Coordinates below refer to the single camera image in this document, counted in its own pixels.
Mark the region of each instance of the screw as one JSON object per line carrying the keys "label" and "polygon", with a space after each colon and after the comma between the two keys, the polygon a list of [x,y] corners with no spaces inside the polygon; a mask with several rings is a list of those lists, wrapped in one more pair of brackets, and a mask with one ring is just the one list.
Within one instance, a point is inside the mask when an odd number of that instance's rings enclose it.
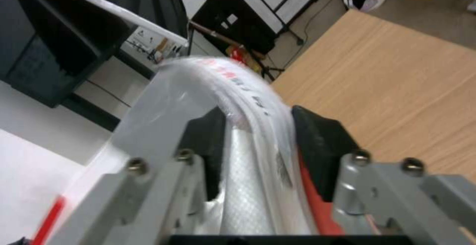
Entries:
{"label": "screw", "polygon": [[147,163],[142,158],[131,158],[127,162],[127,171],[134,175],[143,175],[147,172]]}
{"label": "screw", "polygon": [[402,171],[412,177],[421,177],[425,173],[425,165],[417,158],[405,158],[401,164]]}
{"label": "screw", "polygon": [[193,155],[195,155],[195,152],[192,149],[184,148],[177,152],[175,159],[178,161],[186,161],[191,165],[193,163]]}
{"label": "screw", "polygon": [[364,149],[357,149],[352,152],[352,163],[364,167],[371,162],[370,152]]}

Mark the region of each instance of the red fabric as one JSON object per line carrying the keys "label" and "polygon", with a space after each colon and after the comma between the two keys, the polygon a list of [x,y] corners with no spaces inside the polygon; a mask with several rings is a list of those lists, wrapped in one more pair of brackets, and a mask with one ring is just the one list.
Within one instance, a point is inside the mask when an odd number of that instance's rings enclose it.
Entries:
{"label": "red fabric", "polygon": [[53,229],[53,225],[61,213],[61,210],[63,210],[65,203],[66,199],[63,196],[58,196],[58,198],[56,198],[55,204],[51,207],[51,210],[49,210],[45,221],[43,221],[43,224],[40,226],[35,238],[31,242],[31,245],[43,245],[45,243],[49,233]]}
{"label": "red fabric", "polygon": [[324,202],[319,196],[311,180],[309,170],[304,165],[299,153],[299,169],[301,170],[302,184],[308,197],[309,207],[320,235],[343,235],[342,228],[332,220],[332,203]]}

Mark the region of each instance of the floor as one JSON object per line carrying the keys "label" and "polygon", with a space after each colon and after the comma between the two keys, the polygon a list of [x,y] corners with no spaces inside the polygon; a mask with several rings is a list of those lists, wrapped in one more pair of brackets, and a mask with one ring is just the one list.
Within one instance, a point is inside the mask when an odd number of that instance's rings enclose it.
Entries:
{"label": "floor", "polygon": [[[476,15],[466,11],[473,0],[386,0],[370,14],[384,20],[413,28],[447,41],[476,49]],[[291,25],[307,39],[297,46],[289,33],[276,40],[269,52],[267,65],[286,68],[311,46],[345,13],[341,0],[318,0]]]}

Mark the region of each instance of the black cable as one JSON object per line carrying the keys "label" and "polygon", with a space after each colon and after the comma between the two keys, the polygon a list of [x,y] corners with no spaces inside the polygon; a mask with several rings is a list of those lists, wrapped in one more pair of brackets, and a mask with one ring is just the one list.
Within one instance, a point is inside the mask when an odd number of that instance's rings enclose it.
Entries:
{"label": "black cable", "polygon": [[114,94],[112,94],[110,91],[107,91],[106,89],[104,89],[102,86],[100,86],[99,84],[95,83],[95,82],[92,82],[90,80],[86,80],[87,82],[89,82],[90,84],[93,84],[94,86],[96,86],[97,88],[105,91],[107,94],[109,94],[110,96],[114,97],[117,99],[117,101],[120,101],[121,103],[125,104],[126,106],[129,106],[131,107],[131,105],[127,104],[126,102],[124,102],[122,99],[120,99],[119,97],[115,96]]}
{"label": "black cable", "polygon": [[274,63],[273,59],[271,59],[271,57],[269,56],[269,54],[266,54],[266,57],[269,59],[269,61],[271,62],[271,64],[273,64],[273,67],[279,68],[279,67],[276,67],[276,64]]}
{"label": "black cable", "polygon": [[299,47],[299,49],[294,53],[294,55],[286,62],[286,64],[284,64],[283,70],[285,70],[285,69],[287,68],[287,65],[289,65],[289,63],[294,59],[294,57],[296,57],[296,55],[298,55],[299,52],[302,50],[302,48],[306,45],[306,43],[308,43],[308,38],[309,38],[309,36],[308,36],[308,27],[309,27],[309,25],[311,24],[311,21],[312,21],[314,18],[316,18],[316,16],[317,16],[318,14],[320,14],[321,11],[323,11],[324,9],[326,9],[326,7],[327,7],[332,1],[333,1],[333,0],[329,0],[319,11],[317,11],[315,14],[313,14],[313,15],[311,16],[311,18],[309,18],[308,22],[306,23],[306,26],[304,26],[304,35],[306,36],[306,37],[304,38],[304,44],[303,44],[301,47]]}

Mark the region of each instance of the white surface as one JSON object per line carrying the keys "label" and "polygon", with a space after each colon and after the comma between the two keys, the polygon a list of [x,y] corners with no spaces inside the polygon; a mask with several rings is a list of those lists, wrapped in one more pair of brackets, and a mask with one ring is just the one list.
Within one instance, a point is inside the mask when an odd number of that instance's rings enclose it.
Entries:
{"label": "white surface", "polygon": [[[148,79],[115,57],[104,62],[89,77],[89,80],[111,92],[129,106],[135,103],[149,83]],[[83,82],[75,93],[119,119],[129,111],[128,106],[87,81]]]}
{"label": "white surface", "polygon": [[0,129],[85,164],[111,133],[63,106],[49,108],[0,82]]}
{"label": "white surface", "polygon": [[58,194],[84,167],[0,130],[0,244],[33,238]]}

